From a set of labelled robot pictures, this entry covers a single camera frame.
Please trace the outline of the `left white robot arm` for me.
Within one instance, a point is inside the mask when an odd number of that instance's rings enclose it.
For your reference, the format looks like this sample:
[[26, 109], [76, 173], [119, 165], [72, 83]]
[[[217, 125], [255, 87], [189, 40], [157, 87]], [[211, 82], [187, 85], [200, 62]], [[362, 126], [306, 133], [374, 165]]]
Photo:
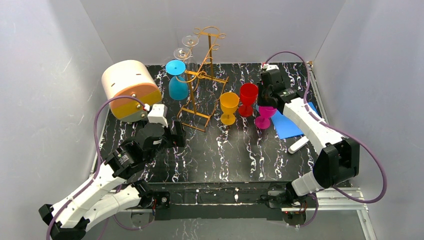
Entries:
[[186, 145], [186, 131], [180, 120], [171, 126], [146, 123], [124, 140], [96, 172], [63, 200], [44, 204], [38, 212], [48, 225], [48, 240], [81, 240], [99, 222], [129, 208], [155, 203], [154, 191], [145, 180], [137, 180], [115, 194], [111, 190], [141, 172], [156, 153]]

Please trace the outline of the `clear wine glass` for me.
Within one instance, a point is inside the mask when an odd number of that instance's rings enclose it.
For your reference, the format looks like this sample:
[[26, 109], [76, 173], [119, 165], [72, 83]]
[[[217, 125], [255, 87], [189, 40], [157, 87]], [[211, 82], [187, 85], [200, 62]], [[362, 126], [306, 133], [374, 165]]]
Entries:
[[192, 52], [187, 47], [179, 47], [173, 52], [173, 56], [176, 60], [185, 61], [192, 56]]
[[197, 35], [187, 35], [182, 38], [181, 42], [184, 46], [191, 48], [199, 43], [199, 38]]

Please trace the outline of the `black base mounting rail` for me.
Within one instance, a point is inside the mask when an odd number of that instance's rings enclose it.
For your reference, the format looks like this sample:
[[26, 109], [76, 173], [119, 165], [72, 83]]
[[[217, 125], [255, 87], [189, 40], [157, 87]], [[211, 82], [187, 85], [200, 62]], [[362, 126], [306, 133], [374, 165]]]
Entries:
[[320, 211], [365, 211], [333, 188], [316, 198], [305, 196], [288, 203], [284, 181], [256, 182], [151, 182], [157, 221], [179, 219], [267, 219], [301, 225]]

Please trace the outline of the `magenta wine glass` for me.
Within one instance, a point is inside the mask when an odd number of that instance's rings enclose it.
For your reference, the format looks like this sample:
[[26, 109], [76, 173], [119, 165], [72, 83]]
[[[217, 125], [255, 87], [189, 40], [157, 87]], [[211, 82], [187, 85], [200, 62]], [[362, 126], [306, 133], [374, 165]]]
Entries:
[[272, 106], [258, 106], [259, 116], [254, 120], [255, 126], [261, 130], [268, 129], [271, 125], [270, 118], [275, 115], [277, 109]]

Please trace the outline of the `small white rectangular device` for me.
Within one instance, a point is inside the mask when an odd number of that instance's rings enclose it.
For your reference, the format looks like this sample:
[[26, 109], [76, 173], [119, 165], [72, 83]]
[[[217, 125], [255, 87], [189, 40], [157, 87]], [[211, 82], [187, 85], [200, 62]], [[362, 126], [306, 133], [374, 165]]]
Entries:
[[306, 136], [301, 137], [299, 140], [297, 140], [295, 143], [293, 143], [289, 148], [288, 152], [290, 154], [294, 154], [298, 150], [300, 150], [303, 146], [305, 146], [309, 142], [309, 139]]

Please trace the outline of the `light blue wine glass left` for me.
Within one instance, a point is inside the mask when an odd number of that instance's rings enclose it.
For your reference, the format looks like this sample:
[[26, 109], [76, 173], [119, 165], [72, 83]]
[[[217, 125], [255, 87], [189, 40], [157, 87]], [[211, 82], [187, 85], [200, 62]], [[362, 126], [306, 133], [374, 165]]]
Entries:
[[165, 70], [172, 78], [168, 84], [169, 96], [176, 101], [185, 100], [189, 95], [189, 88], [184, 78], [186, 65], [181, 60], [171, 60], [166, 66]]

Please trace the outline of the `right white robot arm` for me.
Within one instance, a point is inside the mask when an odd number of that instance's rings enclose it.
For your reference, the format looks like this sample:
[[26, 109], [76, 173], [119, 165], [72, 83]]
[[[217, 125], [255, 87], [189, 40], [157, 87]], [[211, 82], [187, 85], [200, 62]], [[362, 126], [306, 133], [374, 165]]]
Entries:
[[300, 91], [286, 87], [277, 65], [262, 66], [257, 86], [258, 106], [276, 109], [290, 119], [318, 154], [312, 170], [287, 183], [285, 191], [272, 200], [291, 204], [359, 174], [359, 143], [327, 127], [325, 120], [304, 102]]

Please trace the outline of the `yellow wine glass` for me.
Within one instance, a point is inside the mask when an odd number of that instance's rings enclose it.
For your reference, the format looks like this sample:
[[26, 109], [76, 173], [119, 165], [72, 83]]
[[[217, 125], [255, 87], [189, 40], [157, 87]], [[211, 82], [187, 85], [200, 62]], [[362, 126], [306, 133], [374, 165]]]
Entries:
[[220, 96], [219, 100], [222, 110], [221, 122], [227, 126], [234, 124], [236, 121], [235, 112], [240, 102], [239, 96], [234, 92], [225, 92]]

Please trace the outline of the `clear wine glass rear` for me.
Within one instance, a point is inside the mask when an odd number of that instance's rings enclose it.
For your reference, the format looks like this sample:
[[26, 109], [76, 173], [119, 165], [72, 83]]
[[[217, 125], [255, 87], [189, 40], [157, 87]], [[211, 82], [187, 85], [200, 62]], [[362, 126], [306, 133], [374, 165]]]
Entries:
[[187, 35], [182, 38], [181, 42], [184, 46], [191, 48], [199, 43], [199, 38], [197, 35]]

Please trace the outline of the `clear wine glass front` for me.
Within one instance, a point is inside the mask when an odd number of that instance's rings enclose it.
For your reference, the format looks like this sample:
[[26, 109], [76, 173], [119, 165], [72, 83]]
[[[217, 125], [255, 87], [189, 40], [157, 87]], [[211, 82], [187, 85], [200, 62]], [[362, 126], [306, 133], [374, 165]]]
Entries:
[[192, 52], [187, 47], [179, 47], [173, 52], [173, 56], [176, 60], [185, 61], [192, 56]]

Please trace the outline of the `blue flat sheet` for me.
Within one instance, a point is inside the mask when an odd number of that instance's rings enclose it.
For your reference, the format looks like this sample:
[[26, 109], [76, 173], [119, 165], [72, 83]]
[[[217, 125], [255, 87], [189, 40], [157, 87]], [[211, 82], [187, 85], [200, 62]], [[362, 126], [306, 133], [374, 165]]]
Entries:
[[297, 125], [285, 115], [281, 114], [278, 110], [274, 116], [270, 118], [270, 122], [272, 122], [277, 136], [281, 140], [303, 135], [303, 132], [297, 127]]

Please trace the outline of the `red wine glass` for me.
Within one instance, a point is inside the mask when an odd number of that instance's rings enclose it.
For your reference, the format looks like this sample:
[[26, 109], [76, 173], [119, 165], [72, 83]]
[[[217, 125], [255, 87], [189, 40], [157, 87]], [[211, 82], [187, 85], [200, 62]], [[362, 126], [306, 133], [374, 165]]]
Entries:
[[257, 100], [258, 91], [258, 86], [254, 83], [245, 83], [240, 87], [241, 106], [238, 108], [240, 116], [247, 118], [253, 114], [252, 105]]

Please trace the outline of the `cream orange yellow cylinder box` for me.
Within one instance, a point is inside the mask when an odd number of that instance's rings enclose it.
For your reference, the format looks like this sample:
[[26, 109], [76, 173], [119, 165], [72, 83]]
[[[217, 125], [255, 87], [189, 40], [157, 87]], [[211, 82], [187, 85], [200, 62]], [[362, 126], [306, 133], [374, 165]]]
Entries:
[[[108, 99], [131, 96], [144, 104], [162, 102], [162, 93], [147, 67], [138, 60], [124, 60], [109, 66], [101, 76], [101, 83]], [[120, 98], [109, 103], [112, 114], [122, 122], [137, 122], [142, 119], [143, 106], [129, 98]]]

